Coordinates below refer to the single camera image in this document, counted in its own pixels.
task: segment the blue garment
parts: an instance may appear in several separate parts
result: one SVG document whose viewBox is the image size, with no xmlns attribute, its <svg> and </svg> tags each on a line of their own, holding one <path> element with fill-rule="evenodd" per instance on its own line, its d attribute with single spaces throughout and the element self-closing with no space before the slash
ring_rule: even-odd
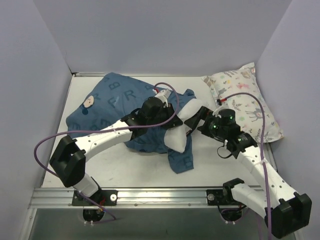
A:
<svg viewBox="0 0 320 240">
<path fill-rule="evenodd" d="M 102 130 L 133 110 L 141 108 L 149 97 L 154 96 L 154 86 L 116 73 L 108 73 L 86 97 L 83 104 L 66 118 L 68 131 Z M 179 95 L 179 110 L 195 98 L 192 90 L 187 89 Z M 177 108 L 176 95 L 172 92 L 168 102 Z M 182 173 L 194 168 L 192 155 L 192 138 L 187 137 L 183 153 L 168 148 L 164 143 L 166 130 L 162 127 L 149 128 L 147 133 L 131 141 L 125 142 L 128 148 L 146 153 L 168 153 L 168 160 L 175 173 Z M 85 134 L 71 134 L 72 138 Z"/>
</svg>

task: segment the pillow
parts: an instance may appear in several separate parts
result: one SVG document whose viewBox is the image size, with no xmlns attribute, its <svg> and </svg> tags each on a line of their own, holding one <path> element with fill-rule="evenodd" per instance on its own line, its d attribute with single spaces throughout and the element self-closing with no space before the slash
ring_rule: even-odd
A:
<svg viewBox="0 0 320 240">
<path fill-rule="evenodd" d="M 259 99 L 265 112 L 264 143 L 277 141 L 284 137 L 275 117 L 261 95 L 257 81 L 255 64 L 249 63 L 238 70 L 224 71 L 212 76 L 203 76 L 202 80 L 210 87 L 214 102 L 235 93 L 250 93 Z M 235 111 L 236 122 L 241 130 L 249 133 L 256 142 L 261 140 L 262 112 L 251 96 L 237 95 L 226 101 L 227 106 Z"/>
<path fill-rule="evenodd" d="M 153 85 L 132 77 L 116 73 L 105 75 L 79 108 L 66 118 L 68 131 L 101 130 L 110 126 L 134 109 L 141 108 L 145 100 L 155 95 L 153 88 Z M 178 96 L 178 117 L 181 120 L 192 117 L 202 106 L 202 101 L 196 99 L 190 89 Z M 173 92 L 168 102 L 174 109 L 177 108 L 176 95 Z M 182 173 L 193 169 L 192 139 L 190 135 L 186 136 L 187 131 L 185 125 L 167 131 L 162 127 L 153 127 L 149 128 L 146 134 L 126 142 L 125 145 L 140 152 L 168 153 L 172 170 Z M 76 138 L 84 135 L 70 136 Z"/>
</svg>

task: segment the white fabric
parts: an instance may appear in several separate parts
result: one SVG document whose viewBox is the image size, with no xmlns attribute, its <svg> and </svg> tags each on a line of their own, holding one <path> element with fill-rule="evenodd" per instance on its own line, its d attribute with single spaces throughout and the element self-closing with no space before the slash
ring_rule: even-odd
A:
<svg viewBox="0 0 320 240">
<path fill-rule="evenodd" d="M 203 105 L 203 101 L 193 98 L 186 105 L 184 105 L 177 116 L 183 122 L 185 122 L 194 116 Z M 189 130 L 190 128 L 185 124 L 168 129 L 164 135 L 164 144 L 176 152 L 183 153 L 187 144 L 186 133 Z"/>
<path fill-rule="evenodd" d="M 202 80 L 210 87 L 214 102 L 235 93 L 250 93 L 263 106 L 265 113 L 264 143 L 277 141 L 284 137 L 275 117 L 262 97 L 256 80 L 255 64 L 249 63 L 238 70 L 224 71 L 212 76 L 204 76 Z M 236 122 L 241 130 L 249 133 L 256 142 L 261 139 L 262 112 L 259 104 L 249 95 L 237 95 L 229 98 L 226 104 L 235 111 Z"/>
</svg>

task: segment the pink animal print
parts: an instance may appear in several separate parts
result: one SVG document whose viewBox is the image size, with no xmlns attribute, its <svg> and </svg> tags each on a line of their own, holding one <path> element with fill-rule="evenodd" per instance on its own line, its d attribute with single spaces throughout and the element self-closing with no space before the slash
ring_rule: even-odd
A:
<svg viewBox="0 0 320 240">
<path fill-rule="evenodd" d="M 239 89 L 242 89 L 242 88 L 245 88 L 245 89 L 249 89 L 249 85 L 248 84 L 245 84 L 245 83 L 238 83 L 236 85 Z"/>
</svg>

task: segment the white patterned pillow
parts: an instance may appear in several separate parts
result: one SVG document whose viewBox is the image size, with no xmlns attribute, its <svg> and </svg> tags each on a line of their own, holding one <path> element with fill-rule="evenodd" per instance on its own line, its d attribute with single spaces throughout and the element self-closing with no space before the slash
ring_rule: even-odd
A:
<svg viewBox="0 0 320 240">
<path fill-rule="evenodd" d="M 256 81 L 255 64 L 249 63 L 238 70 L 224 71 L 212 76 L 203 76 L 202 80 L 210 87 L 214 102 L 235 93 L 250 93 L 259 99 L 265 112 L 264 143 L 277 141 L 284 137 L 275 117 L 262 97 Z M 251 96 L 237 95 L 229 98 L 226 104 L 235 110 L 236 123 L 241 130 L 249 133 L 256 142 L 260 142 L 262 131 L 262 112 Z"/>
</svg>

